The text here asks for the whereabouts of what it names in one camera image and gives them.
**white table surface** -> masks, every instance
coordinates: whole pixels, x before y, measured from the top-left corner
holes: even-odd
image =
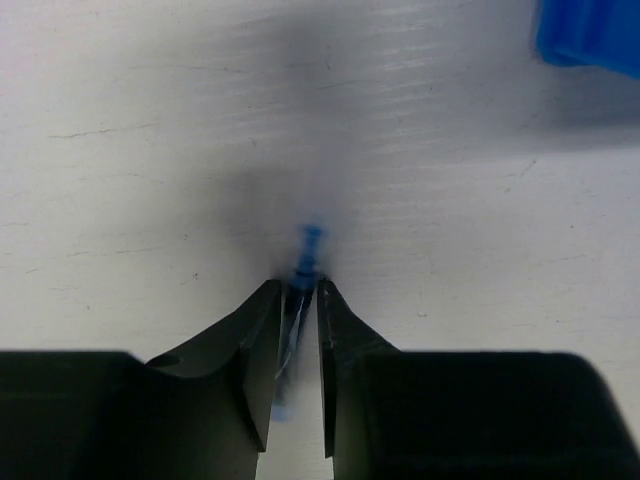
[[[640,83],[540,63],[532,1],[337,3],[3,2],[0,348],[146,360],[233,310],[330,140],[319,99],[353,107],[355,312],[402,348],[580,353],[637,437]],[[331,477],[308,332],[259,478]]]

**blue plastic object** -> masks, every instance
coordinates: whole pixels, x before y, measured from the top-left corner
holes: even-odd
[[[536,46],[552,65],[640,78],[640,0],[542,0]]]

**small blue plastic piece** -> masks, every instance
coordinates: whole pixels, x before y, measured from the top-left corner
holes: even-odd
[[[274,422],[285,423],[293,417],[291,407],[289,405],[279,405],[274,403],[271,405],[271,419]]]
[[[640,0],[542,0],[536,46],[552,65],[640,78]]]
[[[324,236],[324,229],[317,225],[302,227],[303,245],[298,257],[298,266],[290,284],[300,290],[313,290],[316,286],[316,263],[320,253],[320,240]]]

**blue object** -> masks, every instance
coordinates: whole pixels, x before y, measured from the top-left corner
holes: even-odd
[[[289,280],[282,312],[278,372],[271,407],[271,418],[277,422],[289,421],[292,415],[289,397],[295,377],[295,357],[318,281],[316,264],[324,235],[325,230],[318,225],[302,227],[302,251],[293,277]]]
[[[640,78],[640,0],[542,0],[536,46],[552,65]]]

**scratch on surface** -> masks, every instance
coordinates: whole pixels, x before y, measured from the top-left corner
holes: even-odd
[[[457,5],[455,5],[453,8],[454,9],[458,9],[458,8],[464,8],[464,7],[468,7],[469,5],[473,4],[473,0],[466,0],[464,2],[460,2]]]
[[[84,252],[84,251],[83,252],[74,252],[74,253],[70,253],[69,255],[67,255],[66,258],[77,257],[78,255],[86,255],[88,253],[91,253],[91,252]]]
[[[103,175],[99,178],[124,178],[124,177],[138,177],[148,182],[157,183],[162,185],[164,180],[157,180],[155,178],[147,177],[145,175],[140,175],[139,173],[114,173],[113,175]]]
[[[479,307],[499,307],[502,305],[511,305],[513,302],[510,301],[501,301],[501,302],[490,302],[490,303],[481,303],[478,305]]]
[[[160,250],[160,247],[138,248],[134,250],[116,250],[116,255],[121,255],[123,253],[151,252],[152,250]]]
[[[71,139],[77,137],[85,137],[87,135],[102,135],[104,133],[117,133],[117,132],[129,132],[132,130],[142,130],[143,128],[155,127],[158,125],[157,123],[145,123],[143,125],[136,125],[133,127],[123,127],[123,128],[106,128],[104,130],[90,130],[88,132],[79,132],[72,133],[70,135],[49,135],[48,138],[63,138],[63,139]]]
[[[639,315],[603,315],[604,320],[638,320]]]
[[[504,250],[505,248],[509,248],[509,247],[478,247],[478,248],[474,248],[471,251],[472,252],[495,252],[497,250]]]
[[[365,81],[366,80],[349,80],[348,82],[332,83],[330,85],[324,85],[322,87],[318,87],[316,88],[316,90],[328,90],[330,88],[344,87],[346,85],[353,85],[354,83],[362,83]]]
[[[244,70],[231,69],[228,67],[208,67],[206,65],[184,65],[184,64],[174,64],[174,65],[131,65],[128,67],[129,70],[149,70],[149,69],[159,69],[159,68],[182,68],[185,70],[209,70],[209,71],[219,71],[219,72],[229,72],[229,73],[247,73]]]
[[[304,67],[313,67],[317,65],[317,62],[293,62],[285,65],[285,68],[304,68]]]
[[[556,319],[556,323],[574,323],[574,322],[582,322],[584,320],[584,318],[582,317],[577,317],[577,318],[570,318],[568,320],[562,320],[560,318]]]
[[[434,275],[436,273],[436,267],[435,267],[435,264],[433,263],[433,258],[431,257],[431,253],[426,252],[425,256],[427,258],[427,265],[429,265],[429,275]]]
[[[568,262],[570,260],[577,260],[579,258],[589,258],[587,257],[584,253],[580,254],[580,255],[575,255],[573,257],[560,257],[560,258],[550,258],[549,260],[540,260],[539,262],[536,262],[536,266],[541,266],[541,265],[545,265],[545,264],[552,264],[552,263],[558,263],[558,262]]]
[[[537,160],[532,160],[531,162],[529,162],[529,164],[526,167],[524,167],[524,170],[520,172],[520,178],[524,177],[527,173],[529,173],[529,170],[531,170],[536,165],[536,163],[538,163]]]
[[[575,292],[575,290],[573,288],[567,288],[566,290],[559,290],[557,292],[554,292],[551,294],[551,298],[558,298],[558,297],[563,297],[565,295],[569,295],[571,293]]]

